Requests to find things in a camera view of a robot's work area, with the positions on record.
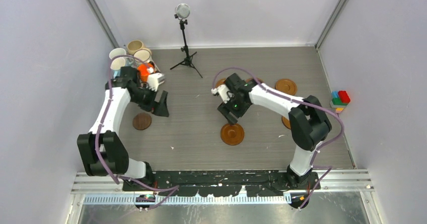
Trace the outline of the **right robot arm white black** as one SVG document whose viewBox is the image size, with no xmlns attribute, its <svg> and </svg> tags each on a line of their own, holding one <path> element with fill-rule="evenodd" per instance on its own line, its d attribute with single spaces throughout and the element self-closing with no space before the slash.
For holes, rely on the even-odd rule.
<svg viewBox="0 0 427 224">
<path fill-rule="evenodd" d="M 288 95 L 255 79 L 246 82 L 236 73 L 227 77 L 223 84 L 213 86 L 211 93 L 222 99 L 218 111 L 231 125 L 237 124 L 238 118 L 252 105 L 262 106 L 287 119 L 296 144 L 293 159 L 287 168 L 288 184 L 300 189 L 307 183 L 313 169 L 311 160 L 315 149 L 332 130 L 330 120 L 316 97 Z"/>
</svg>

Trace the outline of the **beige mug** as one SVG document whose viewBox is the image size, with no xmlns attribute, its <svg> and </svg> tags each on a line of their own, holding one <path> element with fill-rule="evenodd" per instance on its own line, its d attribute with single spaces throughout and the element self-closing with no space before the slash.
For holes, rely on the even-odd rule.
<svg viewBox="0 0 427 224">
<path fill-rule="evenodd" d="M 132 40 L 127 44 L 127 52 L 134 55 L 138 50 L 145 48 L 145 44 L 140 40 Z"/>
</svg>

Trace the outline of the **matte brown wooden coaster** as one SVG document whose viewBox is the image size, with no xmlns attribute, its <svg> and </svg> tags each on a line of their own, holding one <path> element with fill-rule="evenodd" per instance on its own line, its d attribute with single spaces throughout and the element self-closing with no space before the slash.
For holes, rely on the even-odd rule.
<svg viewBox="0 0 427 224">
<path fill-rule="evenodd" d="M 227 145 L 238 145 L 245 137 L 244 128 L 240 124 L 225 124 L 220 131 L 222 141 Z"/>
</svg>

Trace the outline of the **glossy brown wooden coaster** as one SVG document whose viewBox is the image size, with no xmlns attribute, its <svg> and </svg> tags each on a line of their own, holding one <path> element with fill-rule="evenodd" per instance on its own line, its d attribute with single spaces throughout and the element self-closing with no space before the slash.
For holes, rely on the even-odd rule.
<svg viewBox="0 0 427 224">
<path fill-rule="evenodd" d="M 219 87 L 220 85 L 223 85 L 223 84 L 225 83 L 225 80 L 226 80 L 226 78 L 219 79 L 219 80 L 216 82 L 215 87 L 217 88 L 217 87 Z"/>
</svg>

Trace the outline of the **orange-brown wooden coaster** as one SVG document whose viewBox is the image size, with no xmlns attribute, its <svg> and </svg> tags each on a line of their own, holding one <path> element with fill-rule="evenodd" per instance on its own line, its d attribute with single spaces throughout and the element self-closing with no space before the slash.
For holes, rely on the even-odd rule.
<svg viewBox="0 0 427 224">
<path fill-rule="evenodd" d="M 292 96 L 298 91 L 296 83 L 290 79 L 279 79 L 275 83 L 275 89 Z"/>
</svg>

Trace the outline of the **light brown wooden coaster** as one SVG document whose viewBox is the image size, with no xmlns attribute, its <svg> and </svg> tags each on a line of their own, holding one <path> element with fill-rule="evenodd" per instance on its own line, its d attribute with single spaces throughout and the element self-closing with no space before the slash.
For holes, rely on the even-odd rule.
<svg viewBox="0 0 427 224">
<path fill-rule="evenodd" d="M 246 82 L 247 83 L 249 83 L 249 82 L 264 83 L 264 81 L 262 79 L 260 79 L 260 78 L 257 78 L 257 80 L 255 80 L 254 78 L 248 78 L 248 79 L 246 79 Z"/>
</svg>

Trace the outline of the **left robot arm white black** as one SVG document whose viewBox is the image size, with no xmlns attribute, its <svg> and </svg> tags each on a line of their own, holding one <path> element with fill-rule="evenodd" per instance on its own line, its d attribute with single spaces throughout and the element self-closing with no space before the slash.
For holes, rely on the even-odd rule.
<svg viewBox="0 0 427 224">
<path fill-rule="evenodd" d="M 153 115 L 169 117 L 168 93 L 163 91 L 159 101 L 156 101 L 159 85 L 164 81 L 164 74 L 154 71 L 152 67 L 141 72 L 131 66 L 122 67 L 117 77 L 108 80 L 97 120 L 88 133 L 80 134 L 77 138 L 88 176 L 109 175 L 115 179 L 118 175 L 124 175 L 135 179 L 136 186 L 143 191 L 154 186 L 151 166 L 129 157 L 119 138 L 119 129 L 129 103 L 135 103 Z"/>
</svg>

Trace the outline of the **small orange-brown coaster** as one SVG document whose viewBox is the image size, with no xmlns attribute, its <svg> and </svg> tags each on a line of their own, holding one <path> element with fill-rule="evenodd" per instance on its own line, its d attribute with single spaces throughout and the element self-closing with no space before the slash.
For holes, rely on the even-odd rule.
<svg viewBox="0 0 427 224">
<path fill-rule="evenodd" d="M 291 123 L 286 117 L 282 116 L 281 121 L 287 129 L 291 129 Z"/>
</svg>

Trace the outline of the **dark walnut small coaster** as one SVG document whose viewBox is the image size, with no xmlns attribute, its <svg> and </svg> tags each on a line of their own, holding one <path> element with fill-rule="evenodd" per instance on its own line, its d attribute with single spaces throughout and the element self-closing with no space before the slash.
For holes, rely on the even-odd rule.
<svg viewBox="0 0 427 224">
<path fill-rule="evenodd" d="M 145 130 L 150 127 L 151 123 L 152 117 L 148 113 L 139 113 L 132 120 L 132 126 L 136 130 Z"/>
</svg>

